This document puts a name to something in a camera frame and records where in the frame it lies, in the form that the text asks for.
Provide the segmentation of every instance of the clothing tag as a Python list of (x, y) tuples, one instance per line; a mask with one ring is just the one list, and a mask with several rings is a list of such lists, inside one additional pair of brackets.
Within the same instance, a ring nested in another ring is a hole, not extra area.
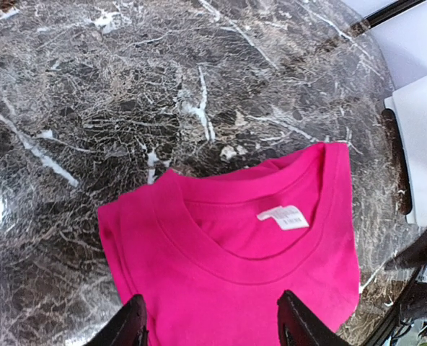
[(288, 205), (287, 207), (280, 206), (270, 210), (265, 210), (258, 214), (257, 218), (260, 221), (264, 221), (268, 218), (274, 218), (283, 231), (309, 227), (308, 221), (305, 219), (301, 211), (293, 205)]

